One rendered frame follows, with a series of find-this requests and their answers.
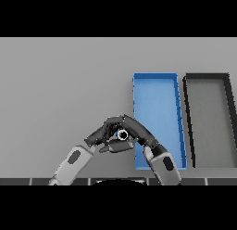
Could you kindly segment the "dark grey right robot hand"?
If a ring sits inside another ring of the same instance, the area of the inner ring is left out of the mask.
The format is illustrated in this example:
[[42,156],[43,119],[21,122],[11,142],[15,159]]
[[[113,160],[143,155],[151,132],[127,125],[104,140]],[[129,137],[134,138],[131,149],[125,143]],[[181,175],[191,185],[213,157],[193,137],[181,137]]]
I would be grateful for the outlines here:
[[132,138],[137,138],[137,142],[141,146],[150,147],[154,157],[167,152],[167,150],[159,144],[156,138],[134,118],[124,115],[122,127],[129,133]]

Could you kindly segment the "blue pipe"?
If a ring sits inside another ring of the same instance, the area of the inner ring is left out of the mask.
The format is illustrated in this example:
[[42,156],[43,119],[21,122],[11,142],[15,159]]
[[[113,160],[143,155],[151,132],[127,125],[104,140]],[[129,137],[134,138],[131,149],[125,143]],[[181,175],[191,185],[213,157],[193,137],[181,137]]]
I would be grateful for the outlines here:
[[117,132],[116,132],[116,137],[118,140],[120,141],[125,141],[128,139],[129,137],[129,134],[128,132],[125,130],[125,129],[119,129]]

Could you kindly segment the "blue bin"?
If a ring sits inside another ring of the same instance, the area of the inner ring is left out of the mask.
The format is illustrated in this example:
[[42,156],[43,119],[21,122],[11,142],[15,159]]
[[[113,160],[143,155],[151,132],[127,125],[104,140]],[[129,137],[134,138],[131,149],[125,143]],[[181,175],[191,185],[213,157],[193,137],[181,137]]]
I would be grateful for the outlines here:
[[181,98],[176,72],[134,72],[133,118],[172,155],[179,170],[187,167]]

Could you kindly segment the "dark grey bin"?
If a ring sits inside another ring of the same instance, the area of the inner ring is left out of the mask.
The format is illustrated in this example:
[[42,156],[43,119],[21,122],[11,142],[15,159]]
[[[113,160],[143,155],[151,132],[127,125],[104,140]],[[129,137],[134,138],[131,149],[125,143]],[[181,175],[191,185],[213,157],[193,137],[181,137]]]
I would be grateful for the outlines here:
[[182,79],[194,168],[237,168],[237,113],[228,73]]

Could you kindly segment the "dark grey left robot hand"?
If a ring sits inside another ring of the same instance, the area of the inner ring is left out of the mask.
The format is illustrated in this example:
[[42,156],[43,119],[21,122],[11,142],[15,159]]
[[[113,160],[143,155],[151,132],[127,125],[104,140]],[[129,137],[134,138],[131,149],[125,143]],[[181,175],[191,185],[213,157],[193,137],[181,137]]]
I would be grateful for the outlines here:
[[133,142],[128,138],[126,138],[124,141],[121,141],[118,138],[110,140],[117,130],[123,128],[123,121],[124,118],[122,116],[107,118],[100,128],[95,130],[84,139],[84,142],[88,147],[104,144],[105,146],[99,150],[100,153],[119,153],[133,149]]

